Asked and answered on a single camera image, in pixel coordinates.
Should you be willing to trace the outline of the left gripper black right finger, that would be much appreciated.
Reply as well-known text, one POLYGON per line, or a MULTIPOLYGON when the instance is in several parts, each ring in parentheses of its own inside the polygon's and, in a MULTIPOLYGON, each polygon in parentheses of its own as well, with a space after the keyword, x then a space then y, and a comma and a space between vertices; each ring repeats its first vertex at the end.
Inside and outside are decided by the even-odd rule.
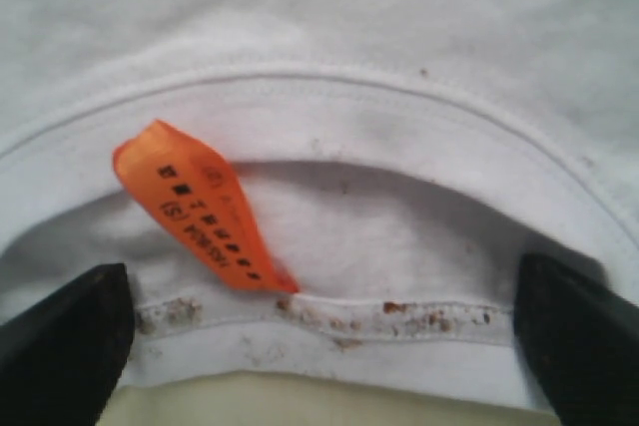
POLYGON ((638 422, 638 308, 543 254, 519 263, 513 329, 564 425, 638 422))

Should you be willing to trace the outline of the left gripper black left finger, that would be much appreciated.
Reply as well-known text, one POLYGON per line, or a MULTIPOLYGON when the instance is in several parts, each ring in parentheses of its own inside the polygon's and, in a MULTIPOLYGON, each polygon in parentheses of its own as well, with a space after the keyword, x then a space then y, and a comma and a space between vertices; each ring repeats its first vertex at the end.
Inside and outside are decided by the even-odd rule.
POLYGON ((122 263, 89 269, 2 324, 2 424, 96 424, 134 335, 122 263))

